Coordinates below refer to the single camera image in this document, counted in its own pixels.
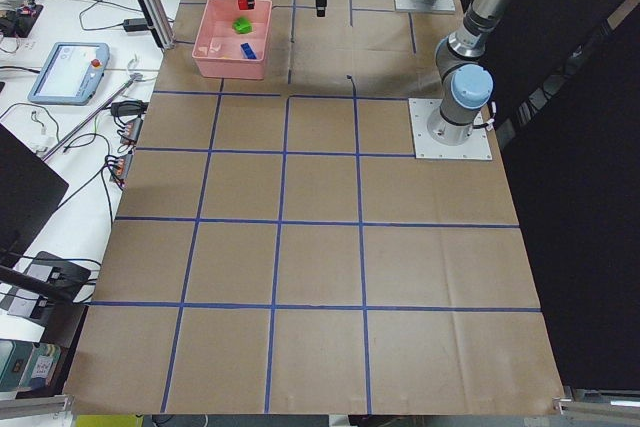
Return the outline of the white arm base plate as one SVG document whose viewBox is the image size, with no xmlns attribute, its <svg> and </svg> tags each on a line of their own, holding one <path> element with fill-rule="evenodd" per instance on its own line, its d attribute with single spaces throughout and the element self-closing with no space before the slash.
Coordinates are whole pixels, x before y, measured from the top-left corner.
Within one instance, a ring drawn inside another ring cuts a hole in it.
<svg viewBox="0 0 640 427">
<path fill-rule="evenodd" d="M 485 127 L 456 126 L 441 115 L 441 99 L 409 98 L 414 155 L 419 160 L 491 161 Z"/>
</svg>

